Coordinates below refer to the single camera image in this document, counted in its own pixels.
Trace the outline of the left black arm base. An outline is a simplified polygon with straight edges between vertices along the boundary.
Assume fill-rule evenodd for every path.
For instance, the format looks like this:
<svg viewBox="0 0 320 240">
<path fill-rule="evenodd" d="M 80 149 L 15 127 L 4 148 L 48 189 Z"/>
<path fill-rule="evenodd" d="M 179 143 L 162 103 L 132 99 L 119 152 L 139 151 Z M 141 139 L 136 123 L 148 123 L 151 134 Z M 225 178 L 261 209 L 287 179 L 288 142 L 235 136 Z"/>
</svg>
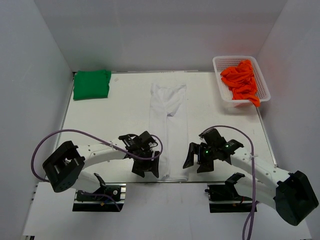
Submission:
<svg viewBox="0 0 320 240">
<path fill-rule="evenodd" d="M 117 213 L 124 206 L 126 197 L 125 183 L 105 184 L 94 193 L 76 192 L 73 212 Z"/>
</svg>

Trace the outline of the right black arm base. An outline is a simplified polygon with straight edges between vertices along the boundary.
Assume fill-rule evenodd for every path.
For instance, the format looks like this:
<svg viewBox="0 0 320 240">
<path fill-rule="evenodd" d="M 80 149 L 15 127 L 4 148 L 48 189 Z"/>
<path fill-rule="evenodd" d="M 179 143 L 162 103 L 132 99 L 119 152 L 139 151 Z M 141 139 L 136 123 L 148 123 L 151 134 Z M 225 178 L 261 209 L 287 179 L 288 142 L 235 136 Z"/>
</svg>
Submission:
<svg viewBox="0 0 320 240">
<path fill-rule="evenodd" d="M 210 213 L 250 213 L 252 199 L 239 195 L 235 185 L 244 178 L 236 172 L 223 183 L 208 184 L 204 192 L 208 196 Z"/>
</svg>

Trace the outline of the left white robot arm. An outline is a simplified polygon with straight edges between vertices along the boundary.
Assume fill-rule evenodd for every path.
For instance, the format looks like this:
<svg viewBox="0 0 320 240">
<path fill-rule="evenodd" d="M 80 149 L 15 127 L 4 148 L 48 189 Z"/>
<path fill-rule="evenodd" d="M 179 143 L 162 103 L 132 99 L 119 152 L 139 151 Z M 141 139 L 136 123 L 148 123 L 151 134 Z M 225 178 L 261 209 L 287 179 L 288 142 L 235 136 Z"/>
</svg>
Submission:
<svg viewBox="0 0 320 240">
<path fill-rule="evenodd" d="M 97 194 L 105 186 L 98 173 L 86 168 L 111 161 L 132 159 L 131 172 L 141 178 L 147 172 L 159 177 L 159 161 L 163 143 L 154 134 L 144 131 L 140 135 L 121 135 L 115 141 L 99 140 L 98 144 L 77 146 L 71 140 L 62 143 L 42 164 L 42 168 L 56 193 L 70 188 Z"/>
</svg>

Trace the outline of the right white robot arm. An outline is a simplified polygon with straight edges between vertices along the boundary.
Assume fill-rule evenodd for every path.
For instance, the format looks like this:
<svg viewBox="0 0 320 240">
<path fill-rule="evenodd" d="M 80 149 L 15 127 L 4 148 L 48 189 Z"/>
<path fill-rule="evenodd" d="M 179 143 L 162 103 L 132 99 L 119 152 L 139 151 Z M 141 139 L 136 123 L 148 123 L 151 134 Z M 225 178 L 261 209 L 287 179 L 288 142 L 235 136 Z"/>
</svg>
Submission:
<svg viewBox="0 0 320 240">
<path fill-rule="evenodd" d="M 194 165 L 198 173 L 214 170 L 214 161 L 221 160 L 242 169 L 223 185 L 209 186 L 211 201 L 238 201 L 251 198 L 276 210 L 288 224 L 297 226 L 319 205 L 308 177 L 301 171 L 294 173 L 253 157 L 244 145 L 234 139 L 222 145 L 190 143 L 183 168 Z"/>
</svg>

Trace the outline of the white t shirt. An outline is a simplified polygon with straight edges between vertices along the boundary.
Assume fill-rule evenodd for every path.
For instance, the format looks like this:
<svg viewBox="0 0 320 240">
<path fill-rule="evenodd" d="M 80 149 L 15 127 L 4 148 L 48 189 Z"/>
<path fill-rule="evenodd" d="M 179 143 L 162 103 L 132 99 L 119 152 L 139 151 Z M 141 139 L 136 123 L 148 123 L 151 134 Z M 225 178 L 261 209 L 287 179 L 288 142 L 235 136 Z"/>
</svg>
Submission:
<svg viewBox="0 0 320 240">
<path fill-rule="evenodd" d="M 163 151 L 159 157 L 159 179 L 186 182 L 183 170 L 188 149 L 187 86 L 163 87 L 155 83 L 150 89 L 149 132 L 160 138 Z"/>
</svg>

